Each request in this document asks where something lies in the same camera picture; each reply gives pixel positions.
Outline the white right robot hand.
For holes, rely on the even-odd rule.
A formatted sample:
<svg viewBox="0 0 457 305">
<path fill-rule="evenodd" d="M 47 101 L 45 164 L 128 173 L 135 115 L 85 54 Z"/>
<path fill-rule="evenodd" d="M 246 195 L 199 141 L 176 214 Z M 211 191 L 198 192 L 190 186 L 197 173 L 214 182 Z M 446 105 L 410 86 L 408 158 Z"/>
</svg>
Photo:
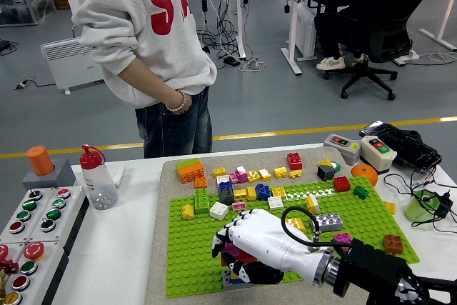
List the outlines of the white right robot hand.
<svg viewBox="0 0 457 305">
<path fill-rule="evenodd" d="M 224 253 L 227 243 L 257 258 L 243 263 Z M 331 250 L 316 251 L 292 239 L 283 230 L 281 220 L 264 209 L 244 211 L 218 231 L 212 243 L 212 257 L 221 255 L 230 270 L 248 284 L 277 284 L 286 271 L 296 272 L 303 280 L 320 286 L 332 257 Z"/>
</svg>

